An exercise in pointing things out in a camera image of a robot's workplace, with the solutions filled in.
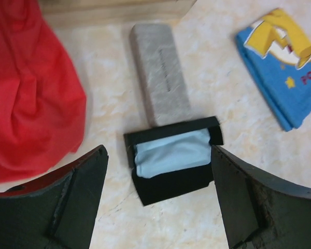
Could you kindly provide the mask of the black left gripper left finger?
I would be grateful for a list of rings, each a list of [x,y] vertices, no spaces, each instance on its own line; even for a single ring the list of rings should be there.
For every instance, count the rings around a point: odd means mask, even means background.
[[[0,248],[89,248],[108,165],[100,145],[0,192]]]

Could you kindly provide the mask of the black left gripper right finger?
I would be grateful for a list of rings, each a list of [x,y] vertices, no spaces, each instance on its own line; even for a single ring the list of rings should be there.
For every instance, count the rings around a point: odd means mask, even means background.
[[[229,248],[311,248],[311,188],[220,146],[212,147],[211,166]]]

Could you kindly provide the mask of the grey glasses case green lining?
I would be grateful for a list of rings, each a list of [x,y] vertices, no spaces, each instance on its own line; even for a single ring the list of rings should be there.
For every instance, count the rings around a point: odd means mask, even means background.
[[[192,109],[171,27],[138,23],[131,29],[130,44],[149,124],[159,127],[191,119]]]

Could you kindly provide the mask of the wooden clothes rack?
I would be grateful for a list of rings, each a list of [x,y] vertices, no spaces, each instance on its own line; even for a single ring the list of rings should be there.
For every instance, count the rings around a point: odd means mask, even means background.
[[[139,20],[180,19],[195,1],[39,1],[46,21],[55,28]]]

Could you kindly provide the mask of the blue yellow folded cloth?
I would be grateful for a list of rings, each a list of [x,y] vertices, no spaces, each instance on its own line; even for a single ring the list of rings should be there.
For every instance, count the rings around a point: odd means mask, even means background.
[[[281,8],[235,35],[250,75],[285,131],[311,112],[311,41]]]

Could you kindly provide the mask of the red garment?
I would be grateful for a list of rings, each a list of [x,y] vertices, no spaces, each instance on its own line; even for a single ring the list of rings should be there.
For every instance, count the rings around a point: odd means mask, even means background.
[[[77,151],[86,94],[37,1],[0,1],[0,183],[42,174]]]

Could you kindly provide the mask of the black glasses case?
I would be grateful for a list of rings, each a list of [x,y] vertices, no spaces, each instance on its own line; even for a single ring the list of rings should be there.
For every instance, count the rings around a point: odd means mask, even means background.
[[[144,206],[205,188],[214,178],[211,162],[200,167],[164,173],[152,178],[139,177],[136,174],[134,162],[135,146],[140,143],[201,129],[209,131],[211,137],[209,144],[211,147],[213,145],[223,145],[220,122],[215,116],[124,134],[126,154],[129,167],[132,169],[132,180]]]

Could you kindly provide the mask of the light blue lens cloth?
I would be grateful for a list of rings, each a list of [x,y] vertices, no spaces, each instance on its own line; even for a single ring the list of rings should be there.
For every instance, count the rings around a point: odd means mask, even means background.
[[[201,129],[137,144],[134,158],[136,174],[152,178],[209,164],[210,139],[209,131]]]

